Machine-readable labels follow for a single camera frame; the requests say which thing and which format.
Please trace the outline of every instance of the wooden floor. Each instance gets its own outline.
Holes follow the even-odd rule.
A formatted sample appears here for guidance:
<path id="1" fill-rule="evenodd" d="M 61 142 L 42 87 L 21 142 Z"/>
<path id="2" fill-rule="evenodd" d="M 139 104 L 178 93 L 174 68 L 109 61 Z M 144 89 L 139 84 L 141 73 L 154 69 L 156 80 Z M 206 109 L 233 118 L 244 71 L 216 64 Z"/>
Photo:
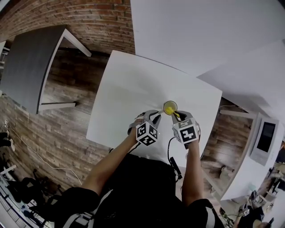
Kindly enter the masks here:
<path id="1" fill-rule="evenodd" d="M 46 83 L 44 101 L 73 102 L 74 108 L 40 111 L 38 115 L 28 114 L 10 98 L 0 98 L 0 123 L 9 120 L 13 129 L 23 141 L 35 150 L 52 167 L 71 168 L 83 181 L 92 166 L 108 154 L 109 148 L 86 139 L 87 126 L 96 98 L 100 80 L 108 62 L 108 57 L 58 51 Z M 221 105 L 233 105 L 226 100 Z M 202 166 L 213 177 L 220 175 L 223 165 L 235 169 L 250 131 L 250 124 L 242 118 L 217 115 L 211 136 L 202 157 Z M 33 175 L 47 176 L 60 184 L 63 189 L 79 186 L 80 183 L 70 170 L 52 169 L 28 148 L 10 130 L 16 151 L 6 147 L 1 150 L 9 155 L 17 165 L 15 171 L 19 179 Z M 211 198 L 210 184 L 205 180 L 205 195 Z"/>

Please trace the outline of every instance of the black shirt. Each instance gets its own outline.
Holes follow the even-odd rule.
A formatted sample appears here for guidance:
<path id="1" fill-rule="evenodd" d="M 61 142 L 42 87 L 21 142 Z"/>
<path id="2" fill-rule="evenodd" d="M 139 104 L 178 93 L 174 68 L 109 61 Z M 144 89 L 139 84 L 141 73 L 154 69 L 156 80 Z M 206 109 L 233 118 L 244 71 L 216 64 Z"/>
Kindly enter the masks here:
<path id="1" fill-rule="evenodd" d="M 188 207 L 175 196 L 175 173 L 171 166 L 155 160 L 127 155 L 106 183 L 101 198 L 92 190 L 70 188 L 55 204 L 55 228 L 64 226 L 76 213 L 92 212 L 94 227 L 124 225 L 189 225 L 224 227 L 212 204 L 200 199 Z M 74 223 L 70 227 L 80 227 Z"/>

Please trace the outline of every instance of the person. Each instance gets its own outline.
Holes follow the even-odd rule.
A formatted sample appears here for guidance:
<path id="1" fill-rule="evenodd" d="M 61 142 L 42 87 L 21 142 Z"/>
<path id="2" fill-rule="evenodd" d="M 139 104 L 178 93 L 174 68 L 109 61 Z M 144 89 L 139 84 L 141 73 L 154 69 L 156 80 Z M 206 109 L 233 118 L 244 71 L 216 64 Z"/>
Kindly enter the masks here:
<path id="1" fill-rule="evenodd" d="M 94 166 L 81 187 L 63 193 L 52 211 L 55 228 L 151 224 L 224 227 L 213 205 L 203 196 L 198 140 L 188 147 L 182 201 L 175 196 L 172 166 L 129 154 L 136 143 L 134 127 Z"/>
<path id="2" fill-rule="evenodd" d="M 11 149 L 15 151 L 15 145 L 13 140 L 11 138 L 9 140 L 4 139 L 4 138 L 9 138 L 9 136 L 10 136 L 9 131 L 0 132 L 0 147 L 11 147 Z"/>

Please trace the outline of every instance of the dark gray table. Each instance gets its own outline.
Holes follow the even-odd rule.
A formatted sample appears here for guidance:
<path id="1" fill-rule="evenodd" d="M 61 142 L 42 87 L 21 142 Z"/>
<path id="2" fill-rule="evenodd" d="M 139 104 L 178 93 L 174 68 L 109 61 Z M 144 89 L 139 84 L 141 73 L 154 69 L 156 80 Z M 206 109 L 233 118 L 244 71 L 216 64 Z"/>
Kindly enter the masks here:
<path id="1" fill-rule="evenodd" d="M 91 56 L 65 25 L 40 28 L 15 37 L 5 62 L 0 90 L 29 113 L 75 106 L 74 102 L 41 103 L 46 79 L 63 37 L 85 55 Z"/>

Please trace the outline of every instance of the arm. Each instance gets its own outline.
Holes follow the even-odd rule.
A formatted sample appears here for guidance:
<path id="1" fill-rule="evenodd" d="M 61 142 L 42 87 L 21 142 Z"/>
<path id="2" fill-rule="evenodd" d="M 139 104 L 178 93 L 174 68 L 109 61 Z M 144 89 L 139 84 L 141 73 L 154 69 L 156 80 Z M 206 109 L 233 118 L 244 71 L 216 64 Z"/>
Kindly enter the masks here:
<path id="1" fill-rule="evenodd" d="M 182 186 L 182 202 L 189 206 L 195 200 L 203 198 L 203 175 L 200 162 L 199 141 L 189 144 L 186 172 Z"/>
<path id="2" fill-rule="evenodd" d="M 95 165 L 83 183 L 82 188 L 90 189 L 100 195 L 106 181 L 136 142 L 136 128 L 133 127 L 130 135 Z"/>

